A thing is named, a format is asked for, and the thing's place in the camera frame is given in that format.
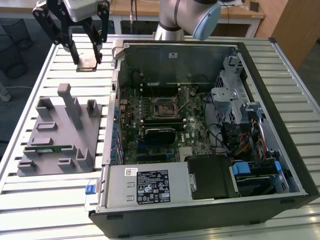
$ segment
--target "metal plate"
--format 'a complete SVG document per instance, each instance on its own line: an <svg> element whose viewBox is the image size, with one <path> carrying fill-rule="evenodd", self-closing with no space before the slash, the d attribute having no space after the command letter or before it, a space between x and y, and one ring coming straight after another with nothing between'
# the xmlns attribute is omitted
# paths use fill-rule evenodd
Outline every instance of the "metal plate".
<svg viewBox="0 0 320 240"><path fill-rule="evenodd" d="M103 233L90 221L85 211L85 186L101 176L102 152L112 78L112 42L115 39L150 40L148 35L110 35L103 45L102 64L96 72L75 72L72 57L61 46L53 46L13 133L0 163L0 240L12 239L82 239L105 240ZM79 53L93 51L85 35L75 35ZM320 187L320 114L314 99L296 76L276 45L262 38L220 38L210 40L244 42L259 73L271 93L276 107L296 143L316 185ZM71 94L80 104L96 99L102 104L95 172L81 174L18 177L17 165L23 156L23 145L38 116L34 107L40 96L50 97L53 104L63 104L57 95L60 83L70 83ZM87 199L91 208L97 196ZM185 239L208 240L228 238L255 239L320 239L320 198L300 209L287 210L263 224L240 225L159 236L134 237L139 240Z"/></svg>

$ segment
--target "slotted metal table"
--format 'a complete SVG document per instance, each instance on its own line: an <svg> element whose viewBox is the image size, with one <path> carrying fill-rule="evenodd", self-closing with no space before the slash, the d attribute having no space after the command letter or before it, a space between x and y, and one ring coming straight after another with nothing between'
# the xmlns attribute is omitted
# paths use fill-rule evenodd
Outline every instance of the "slotted metal table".
<svg viewBox="0 0 320 240"><path fill-rule="evenodd" d="M79 53L92 51L86 35L76 34L73 39ZM102 64L96 72L75 72L70 54L61 45L51 47L0 163L0 240L107 239L88 218L84 203L85 186L101 176L115 39L150 40L152 36L108 36L102 49ZM320 187L320 108L279 46L259 38L215 37L208 41L212 40L245 43L314 182ZM78 97L80 104L96 99L103 106L94 172L19 177L17 165L38 116L35 110L38 99L50 97L53 104L63 104L57 94L60 83L72 86L71 94ZM89 201L92 209L98 204L95 195L91 195ZM216 238L320 239L320 198L262 224L133 237L139 240Z"/></svg>

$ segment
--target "warning label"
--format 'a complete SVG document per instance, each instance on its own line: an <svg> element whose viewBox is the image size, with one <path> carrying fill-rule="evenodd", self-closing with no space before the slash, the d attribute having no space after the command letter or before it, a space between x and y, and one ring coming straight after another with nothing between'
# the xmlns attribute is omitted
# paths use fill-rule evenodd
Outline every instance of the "warning label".
<svg viewBox="0 0 320 240"><path fill-rule="evenodd" d="M136 202L138 204L170 202L168 170L138 171L136 182Z"/></svg>

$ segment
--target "blue tab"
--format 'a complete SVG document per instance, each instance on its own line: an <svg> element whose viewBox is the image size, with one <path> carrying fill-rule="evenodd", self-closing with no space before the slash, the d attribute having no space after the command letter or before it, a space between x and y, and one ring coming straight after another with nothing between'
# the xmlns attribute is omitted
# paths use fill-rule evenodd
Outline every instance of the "blue tab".
<svg viewBox="0 0 320 240"><path fill-rule="evenodd" d="M92 184L92 185L85 186L85 195L92 195L92 194L96 194L96 185Z"/></svg>
<svg viewBox="0 0 320 240"><path fill-rule="evenodd" d="M274 162L275 168L278 172L281 172L282 168L279 161Z"/></svg>
<svg viewBox="0 0 320 240"><path fill-rule="evenodd" d="M249 164L245 161L240 161L240 162L236 162L233 166L232 166L232 171L234 175L238 175L238 174L250 174L250 168L249 168Z"/></svg>
<svg viewBox="0 0 320 240"><path fill-rule="evenodd" d="M239 174L239 171L238 171L238 168L237 168L236 165L233 165L233 166L232 166L232 171L233 171L233 174L234 174L234 175L238 175L238 174Z"/></svg>

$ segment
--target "floor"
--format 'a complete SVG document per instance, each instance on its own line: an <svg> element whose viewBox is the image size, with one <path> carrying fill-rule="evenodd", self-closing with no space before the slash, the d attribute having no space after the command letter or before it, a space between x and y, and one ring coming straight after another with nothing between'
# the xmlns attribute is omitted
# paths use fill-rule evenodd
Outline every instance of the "floor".
<svg viewBox="0 0 320 240"><path fill-rule="evenodd" d="M33 19L25 20L33 44L30 48L22 51L22 56L27 64L27 72L19 78L8 79L0 71L0 81L6 87L27 86L32 87L37 80L38 74L46 59L51 47L51 41ZM114 30L109 26L109 33ZM316 43L310 51L303 65L298 70L298 74L308 87L309 91L320 104L320 43ZM9 88L11 94L10 102L0 100L0 141L9 141L15 130L19 117L28 100L31 89L28 88ZM6 150L6 145L0 143L0 159Z"/></svg>

